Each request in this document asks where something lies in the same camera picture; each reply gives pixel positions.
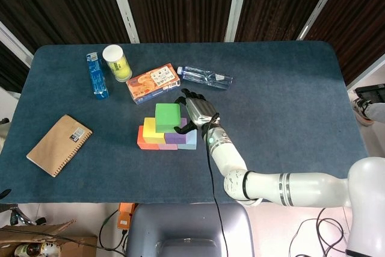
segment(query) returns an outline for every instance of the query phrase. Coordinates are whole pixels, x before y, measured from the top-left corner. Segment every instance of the stacked blocks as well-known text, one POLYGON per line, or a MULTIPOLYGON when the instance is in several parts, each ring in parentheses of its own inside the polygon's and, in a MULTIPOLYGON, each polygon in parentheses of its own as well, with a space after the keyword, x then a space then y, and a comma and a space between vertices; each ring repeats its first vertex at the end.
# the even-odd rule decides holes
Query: stacked blocks
POLYGON ((147 144, 166 144, 164 133, 156 132, 154 117, 144 118, 143 138, 147 144))
POLYGON ((174 127, 180 125, 179 104, 156 104, 156 131, 175 132, 174 127))
POLYGON ((143 138, 143 126, 139 126, 139 133, 138 133, 138 146, 142 150, 159 150, 158 144, 147 144, 146 141, 143 138))
POLYGON ((196 130, 185 135, 174 130, 186 124, 187 119, 180 117, 179 104, 156 104, 155 117, 145 117, 143 126, 139 126, 138 146, 142 150, 195 150, 196 130))

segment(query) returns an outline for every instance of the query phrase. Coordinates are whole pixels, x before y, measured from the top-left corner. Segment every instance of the yellow canister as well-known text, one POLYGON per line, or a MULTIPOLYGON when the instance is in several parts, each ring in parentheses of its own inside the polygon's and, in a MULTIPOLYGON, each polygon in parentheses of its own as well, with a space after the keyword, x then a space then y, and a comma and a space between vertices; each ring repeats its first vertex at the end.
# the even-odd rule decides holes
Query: yellow canister
POLYGON ((103 50, 103 58, 113 72, 115 79, 125 82, 132 76, 132 71, 128 65, 123 49, 119 45, 109 45, 103 50))

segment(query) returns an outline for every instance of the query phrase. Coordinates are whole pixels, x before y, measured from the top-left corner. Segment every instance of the yellow block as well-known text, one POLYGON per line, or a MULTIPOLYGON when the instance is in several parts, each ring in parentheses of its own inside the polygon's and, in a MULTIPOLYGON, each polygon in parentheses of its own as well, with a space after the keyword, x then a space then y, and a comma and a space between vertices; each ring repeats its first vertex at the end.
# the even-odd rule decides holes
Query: yellow block
POLYGON ((166 144, 163 132, 156 132, 155 118, 145 117, 143 124, 143 138, 148 144, 166 144))

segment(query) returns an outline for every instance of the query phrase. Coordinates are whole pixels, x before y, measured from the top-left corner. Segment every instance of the orange block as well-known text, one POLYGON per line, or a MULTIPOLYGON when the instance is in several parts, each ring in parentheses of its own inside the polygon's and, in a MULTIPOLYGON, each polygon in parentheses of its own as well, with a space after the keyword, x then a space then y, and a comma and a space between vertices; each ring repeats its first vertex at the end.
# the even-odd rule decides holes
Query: orange block
POLYGON ((135 211, 135 203, 120 203, 118 215, 118 229, 127 230, 130 228, 132 215, 135 211))
POLYGON ((138 146, 142 150, 159 150, 158 144, 147 144, 144 141, 144 138, 143 138, 143 126, 139 126, 137 144, 138 144, 138 146))

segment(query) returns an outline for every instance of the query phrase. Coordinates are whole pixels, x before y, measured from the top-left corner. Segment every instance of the green block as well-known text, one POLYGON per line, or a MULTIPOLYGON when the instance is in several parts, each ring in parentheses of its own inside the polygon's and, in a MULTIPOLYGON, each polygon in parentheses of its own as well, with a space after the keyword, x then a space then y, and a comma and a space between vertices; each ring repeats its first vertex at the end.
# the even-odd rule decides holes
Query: green block
POLYGON ((179 104, 156 104, 156 132, 175 132, 174 127, 180 126, 179 104))

